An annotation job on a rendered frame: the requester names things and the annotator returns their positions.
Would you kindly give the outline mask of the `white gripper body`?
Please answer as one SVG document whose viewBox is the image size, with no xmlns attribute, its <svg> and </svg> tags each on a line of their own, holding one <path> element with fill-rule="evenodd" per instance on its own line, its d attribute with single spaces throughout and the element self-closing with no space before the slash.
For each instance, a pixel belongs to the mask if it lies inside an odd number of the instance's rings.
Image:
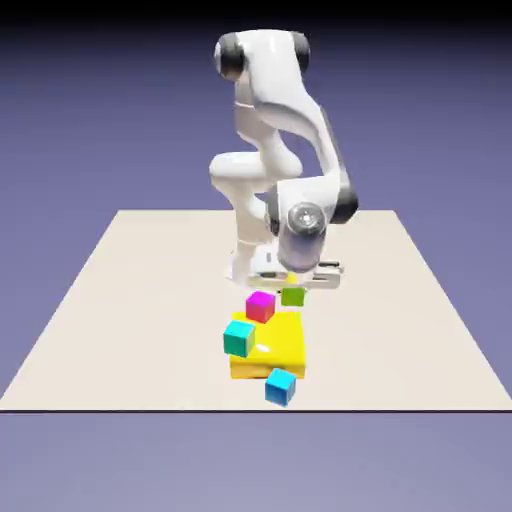
<svg viewBox="0 0 512 512">
<path fill-rule="evenodd" d="M 343 271 L 344 268 L 337 261 L 321 261 L 306 273 L 294 273 L 282 265 L 266 265 L 251 271 L 248 284 L 261 289 L 336 289 L 340 285 Z"/>
</svg>

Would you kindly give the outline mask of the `small magenta cube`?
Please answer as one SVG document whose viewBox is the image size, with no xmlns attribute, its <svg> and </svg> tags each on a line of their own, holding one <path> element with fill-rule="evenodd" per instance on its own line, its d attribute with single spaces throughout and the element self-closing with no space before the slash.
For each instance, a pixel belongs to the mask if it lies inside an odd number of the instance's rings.
<svg viewBox="0 0 512 512">
<path fill-rule="evenodd" d="M 276 297 L 264 291 L 254 291 L 247 299 L 245 315 L 249 320 L 266 323 L 275 313 Z"/>
</svg>

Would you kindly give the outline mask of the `small teal cube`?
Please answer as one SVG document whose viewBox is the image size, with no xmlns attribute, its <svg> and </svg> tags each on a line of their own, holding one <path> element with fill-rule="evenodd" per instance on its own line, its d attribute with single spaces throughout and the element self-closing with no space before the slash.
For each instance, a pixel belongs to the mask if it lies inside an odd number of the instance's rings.
<svg viewBox="0 0 512 512">
<path fill-rule="evenodd" d="M 247 357 L 255 343 L 255 325 L 246 321 L 232 320 L 223 333 L 224 353 Z"/>
</svg>

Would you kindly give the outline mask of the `small blue cube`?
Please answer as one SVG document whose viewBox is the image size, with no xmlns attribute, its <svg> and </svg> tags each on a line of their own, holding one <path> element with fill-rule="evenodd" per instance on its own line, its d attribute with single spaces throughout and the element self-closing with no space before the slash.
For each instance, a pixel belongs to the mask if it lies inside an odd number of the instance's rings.
<svg viewBox="0 0 512 512">
<path fill-rule="evenodd" d="M 265 399 L 286 407 L 295 394 L 296 380 L 295 374 L 274 368 L 265 381 Z"/>
</svg>

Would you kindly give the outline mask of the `large yellow box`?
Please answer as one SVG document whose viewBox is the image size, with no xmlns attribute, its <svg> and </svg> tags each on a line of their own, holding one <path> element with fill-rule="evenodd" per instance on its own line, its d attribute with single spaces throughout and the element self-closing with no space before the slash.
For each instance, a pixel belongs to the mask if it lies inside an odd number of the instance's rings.
<svg viewBox="0 0 512 512">
<path fill-rule="evenodd" d="M 265 379 L 280 368 L 303 379 L 306 372 L 306 347 L 299 312 L 278 311 L 266 323 L 248 320 L 243 312 L 232 319 L 255 326 L 255 344 L 247 357 L 230 356 L 233 379 Z"/>
</svg>

